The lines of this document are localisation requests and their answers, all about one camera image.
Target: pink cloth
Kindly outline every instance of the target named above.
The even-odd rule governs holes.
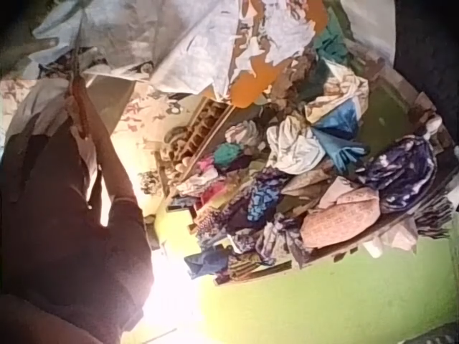
[[[209,168],[214,167],[214,156],[212,154],[206,156],[196,163],[201,172],[207,171]]]

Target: folded clothes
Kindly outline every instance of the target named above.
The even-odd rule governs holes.
[[[268,128],[266,135],[271,148],[268,164],[283,172],[298,175],[309,171],[325,156],[311,130],[302,129],[293,116],[288,116],[278,127]]]
[[[406,211],[432,184],[437,160],[428,141],[407,135],[356,173],[364,185],[379,190],[383,213]]]

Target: teal cloth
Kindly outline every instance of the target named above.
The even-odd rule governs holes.
[[[339,26],[338,18],[332,8],[328,8],[328,24],[326,28],[313,40],[317,55],[339,63],[348,65],[348,51],[344,44],[344,33]]]
[[[214,165],[228,167],[242,153],[242,147],[235,143],[223,143],[214,152]]]

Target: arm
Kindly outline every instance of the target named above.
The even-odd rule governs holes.
[[[74,85],[74,93],[78,93],[75,99],[78,99],[79,106],[84,106],[86,109],[90,135],[94,141],[98,163],[102,168],[102,175],[111,201],[116,198],[136,201],[132,183],[115,152],[107,128],[87,94],[84,79],[77,78]]]

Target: dark clothing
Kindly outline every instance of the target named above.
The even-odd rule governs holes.
[[[87,206],[87,167],[69,128],[67,120],[51,138],[26,129],[6,144],[3,292],[119,343],[140,319],[153,282],[143,216],[134,201],[115,199],[108,226],[100,225]]]

